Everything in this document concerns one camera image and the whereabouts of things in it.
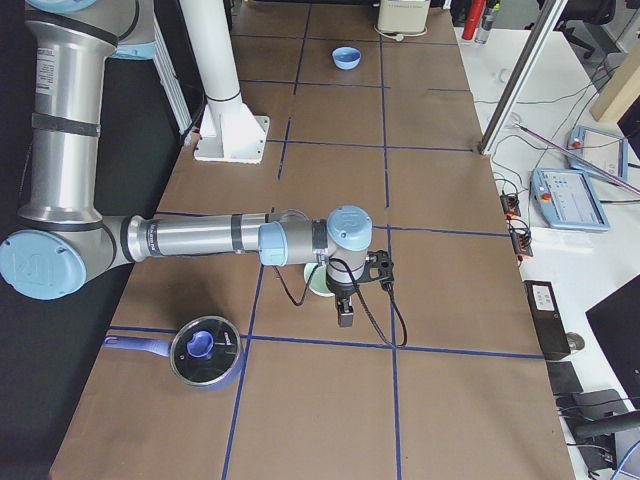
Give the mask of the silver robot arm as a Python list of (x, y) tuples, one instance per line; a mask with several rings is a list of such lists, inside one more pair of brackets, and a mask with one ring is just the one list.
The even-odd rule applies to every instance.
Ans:
[(255, 252), (263, 265), (315, 262), (326, 269), (338, 323), (365, 279), (372, 221), (346, 205), (327, 219), (296, 210), (146, 220), (105, 217), (94, 187), (105, 62), (155, 54), (150, 1), (29, 1), (37, 40), (30, 198), (21, 229), (1, 245), (3, 279), (24, 296), (72, 294), (117, 266), (150, 257)]

